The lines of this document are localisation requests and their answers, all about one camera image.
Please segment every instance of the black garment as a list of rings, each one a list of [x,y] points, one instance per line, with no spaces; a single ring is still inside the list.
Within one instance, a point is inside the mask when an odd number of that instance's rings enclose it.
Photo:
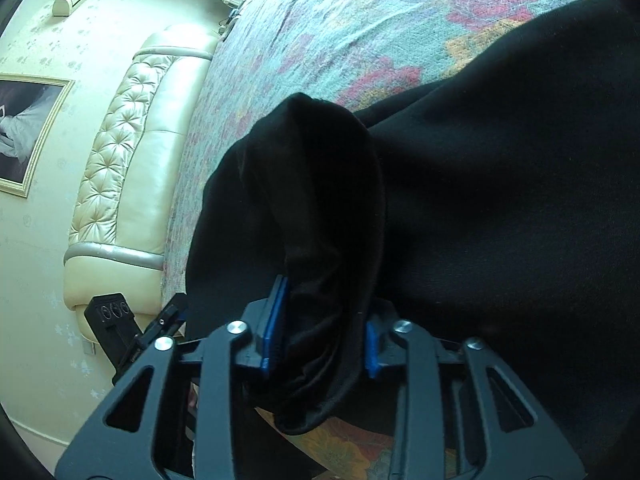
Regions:
[[[640,400],[639,103],[638,30],[614,0],[540,16],[356,114],[293,95],[207,184],[188,336],[286,274],[287,355],[255,401],[286,433],[332,413],[367,427],[362,408],[390,397],[358,382],[385,298],[434,335],[484,336],[590,468]]]

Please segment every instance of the gold picture frame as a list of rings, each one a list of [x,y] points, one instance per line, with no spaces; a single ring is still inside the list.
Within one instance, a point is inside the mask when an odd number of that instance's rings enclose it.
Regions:
[[[0,191],[27,197],[44,142],[73,83],[0,73]]]

